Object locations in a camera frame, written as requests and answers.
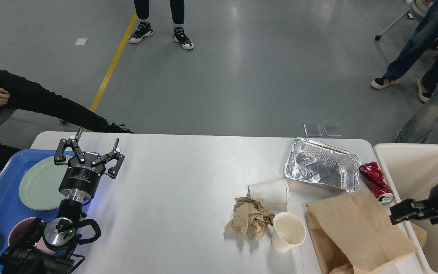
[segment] white table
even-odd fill
[[[74,134],[43,132],[31,148],[56,149]],[[116,137],[125,161],[117,179],[104,177],[99,184],[88,218],[99,223],[102,236],[78,246],[76,253],[87,259],[75,273],[321,273],[309,234],[300,247],[279,253],[270,243],[271,227],[259,242],[224,232],[247,185],[283,177],[293,138],[84,132],[79,145],[104,154]],[[364,140],[314,140],[346,149],[360,163],[376,160]],[[304,222],[306,203],[336,195],[294,180],[288,184],[289,203],[271,210]],[[411,255],[382,273],[422,270]]]

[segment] soda can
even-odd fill
[[[380,204],[387,205],[393,201],[395,196],[391,188],[384,182],[383,173],[379,169],[378,163],[368,162],[360,165],[359,173],[366,178],[367,187]]]

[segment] black cable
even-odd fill
[[[78,254],[74,254],[74,253],[72,253],[72,255],[71,256],[74,256],[74,257],[79,257],[79,258],[82,258],[80,261],[78,261],[78,263],[76,263],[73,267],[72,267],[72,270],[71,270],[71,272],[70,273],[72,273],[75,269],[77,269],[83,262],[84,262],[84,260],[86,259],[86,257],[84,256],[84,255],[78,255]]]

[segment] pink cup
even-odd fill
[[[21,220],[11,229],[8,235],[8,246],[14,244],[16,239],[30,227],[31,223],[35,218],[36,217],[29,217],[24,220]],[[51,251],[50,249],[47,248],[45,242],[43,241],[43,237],[40,238],[40,241],[38,241],[38,243],[36,243],[36,248],[49,253],[55,253],[54,251]]]

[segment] shoe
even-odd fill
[[[427,89],[424,84],[422,83],[422,79],[418,79],[417,81],[415,81],[415,83],[417,84],[417,89],[419,90],[419,99],[420,101],[426,103],[430,97],[433,94],[433,90],[429,90]]]
[[[374,89],[384,89],[389,85],[396,85],[400,82],[400,79],[389,80],[384,75],[380,78],[376,78],[371,81],[371,87]]]
[[[108,125],[108,129],[106,131],[111,133],[135,133],[127,128],[122,128],[122,126],[124,126],[124,124],[116,125],[116,123],[112,123]]]
[[[185,50],[191,50],[194,48],[194,43],[186,36],[184,28],[176,27],[173,30],[173,40],[177,43],[181,43],[182,48]]]
[[[150,36],[153,34],[153,30],[151,29],[151,25],[149,22],[140,22],[138,24],[138,28],[136,31],[128,38],[128,41],[131,44],[136,44],[140,42],[143,37]]]

